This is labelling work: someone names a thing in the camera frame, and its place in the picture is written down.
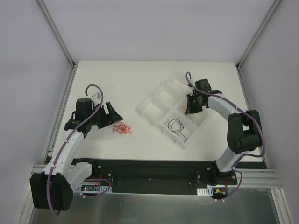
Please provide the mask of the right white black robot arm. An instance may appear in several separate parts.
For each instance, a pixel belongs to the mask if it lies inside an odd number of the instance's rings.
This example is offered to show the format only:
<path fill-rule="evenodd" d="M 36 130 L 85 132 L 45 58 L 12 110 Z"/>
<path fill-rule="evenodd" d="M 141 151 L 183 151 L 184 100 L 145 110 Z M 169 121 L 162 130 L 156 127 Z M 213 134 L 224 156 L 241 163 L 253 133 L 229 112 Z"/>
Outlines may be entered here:
<path fill-rule="evenodd" d="M 216 111 L 228 122 L 228 147 L 201 176 L 202 182 L 215 186 L 233 173 L 243 156 L 249 156 L 263 145 L 260 116 L 256 110 L 243 111 L 226 99 L 221 91 L 212 90 L 207 79 L 188 83 L 193 91 L 187 95 L 186 114 L 199 113 L 205 107 Z"/>

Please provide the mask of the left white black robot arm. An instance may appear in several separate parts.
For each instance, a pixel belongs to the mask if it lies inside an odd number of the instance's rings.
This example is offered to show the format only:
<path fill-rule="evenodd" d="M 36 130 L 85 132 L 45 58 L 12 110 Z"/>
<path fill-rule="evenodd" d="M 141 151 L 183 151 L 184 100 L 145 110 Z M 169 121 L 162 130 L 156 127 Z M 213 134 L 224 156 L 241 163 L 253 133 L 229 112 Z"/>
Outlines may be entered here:
<path fill-rule="evenodd" d="M 95 181 L 99 176 L 97 168 L 88 162 L 79 162 L 70 169 L 75 154 L 93 126 L 102 129 L 122 121 L 123 118 L 106 102 L 107 111 L 100 102 L 90 98 L 76 101 L 76 109 L 64 126 L 63 139 L 41 173 L 30 178 L 33 205 L 37 209 L 47 209 L 54 213 L 69 209 L 74 190 L 86 179 Z"/>

